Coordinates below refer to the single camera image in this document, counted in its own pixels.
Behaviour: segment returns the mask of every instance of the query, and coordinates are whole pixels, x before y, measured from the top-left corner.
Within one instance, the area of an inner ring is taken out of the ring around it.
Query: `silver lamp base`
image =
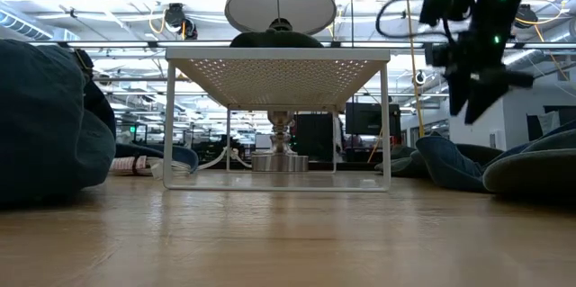
[[[252,155],[252,172],[307,172],[308,157],[285,154]]]

